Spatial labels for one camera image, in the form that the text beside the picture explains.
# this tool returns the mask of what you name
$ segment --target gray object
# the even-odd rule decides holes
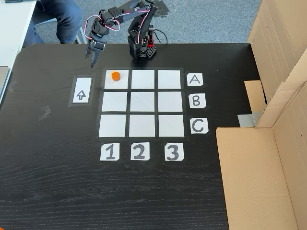
[[[240,126],[241,127],[255,127],[260,116],[261,116],[261,112],[256,112],[253,114],[238,115]]]
[[[40,110],[41,111],[45,111],[45,114],[38,118],[39,121],[41,121],[41,120],[43,120],[43,119],[45,119],[47,117],[50,117],[51,109],[49,108],[49,105],[46,105],[46,106],[42,107]]]
[[[253,114],[238,115],[240,127],[255,127]]]
[[[3,86],[8,77],[9,68],[7,66],[0,66],[0,96],[2,95]]]
[[[10,83],[10,85],[9,85],[9,89],[8,89],[8,91],[9,92],[14,92],[15,90],[13,89],[13,86],[14,85],[16,85],[17,84],[17,81],[16,80],[13,80],[11,83]]]

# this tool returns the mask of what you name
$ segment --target label card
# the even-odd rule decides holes
[[[101,147],[101,161],[117,161],[119,159],[119,143],[104,144]]]
[[[149,142],[133,143],[131,145],[132,161],[148,161],[149,157]]]
[[[92,78],[77,78],[72,103],[88,103]]]
[[[190,104],[190,108],[203,109],[204,107],[207,106],[205,94],[204,93],[190,94],[189,104]]]
[[[184,159],[183,143],[168,143],[165,145],[165,161],[182,161]]]
[[[191,133],[208,133],[208,120],[206,118],[190,119]]]
[[[188,86],[202,86],[202,73],[189,73],[187,75],[187,84]]]

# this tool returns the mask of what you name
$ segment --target cardboard flap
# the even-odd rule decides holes
[[[273,127],[297,225],[307,229],[307,84]]]
[[[301,70],[296,76],[293,73],[292,80],[288,79],[307,47],[306,11],[306,0],[263,0],[261,3],[248,41],[268,101],[281,82],[306,81]]]
[[[273,127],[277,118],[290,101],[295,92],[299,91],[307,81],[307,49],[291,71],[285,82],[281,82],[274,95],[263,111],[256,127]]]
[[[252,113],[261,113],[265,108],[263,88],[259,80],[244,81]]]
[[[297,230],[271,128],[216,130],[230,230]]]

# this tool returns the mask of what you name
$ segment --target jeans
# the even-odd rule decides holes
[[[73,43],[82,23],[82,11],[74,0],[41,0],[37,5],[49,16],[58,20],[57,37],[61,43]],[[24,46],[44,43],[31,20]]]

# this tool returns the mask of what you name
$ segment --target black table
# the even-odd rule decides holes
[[[251,47],[157,48],[152,61],[134,63],[128,45],[107,45],[94,69],[84,59],[85,45],[36,45],[18,55],[0,108],[0,227],[228,229],[215,129],[239,127],[237,115],[251,114],[244,81],[259,80]],[[148,161],[130,161],[128,154],[100,161],[105,67],[202,73],[206,110],[187,106],[187,113],[207,117],[209,133],[185,141],[180,163],[164,160],[159,141]],[[76,74],[95,75],[91,106],[68,106]],[[129,146],[123,143],[127,152]]]

